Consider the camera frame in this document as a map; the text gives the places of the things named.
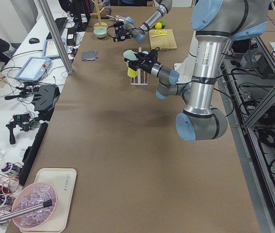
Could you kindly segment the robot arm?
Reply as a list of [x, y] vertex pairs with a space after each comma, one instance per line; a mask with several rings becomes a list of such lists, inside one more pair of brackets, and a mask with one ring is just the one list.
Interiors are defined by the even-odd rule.
[[176, 117], [178, 135], [186, 141], [221, 137], [227, 129], [222, 111], [211, 106], [221, 55], [227, 41], [250, 39], [267, 28], [268, 0], [200, 0], [193, 9], [191, 26], [198, 41], [189, 82], [179, 83], [179, 73], [157, 61], [157, 50], [139, 52], [128, 66], [159, 79], [156, 96], [179, 95], [186, 102]]
[[140, 27], [134, 25], [131, 17], [117, 17], [118, 21], [117, 30], [115, 30], [114, 42], [121, 42], [126, 39], [134, 38], [137, 42], [142, 42], [145, 38], [145, 33], [148, 32], [164, 15], [166, 15], [171, 7], [172, 0], [156, 0], [159, 4], [154, 13], [141, 24]]

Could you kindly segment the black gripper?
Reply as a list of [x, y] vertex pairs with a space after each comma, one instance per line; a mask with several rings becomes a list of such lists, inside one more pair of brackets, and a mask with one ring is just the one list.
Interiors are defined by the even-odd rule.
[[116, 22], [113, 24], [113, 27], [115, 28], [114, 42], [121, 42], [132, 38], [132, 35], [125, 31], [124, 22]]
[[131, 68], [132, 70], [137, 70], [138, 68], [141, 68], [143, 71], [151, 73], [153, 66], [160, 64], [160, 62], [158, 62], [157, 60], [158, 51], [159, 49], [152, 49], [148, 55], [145, 55], [145, 53], [142, 52], [135, 52], [134, 55], [137, 60], [129, 61], [129, 68]]

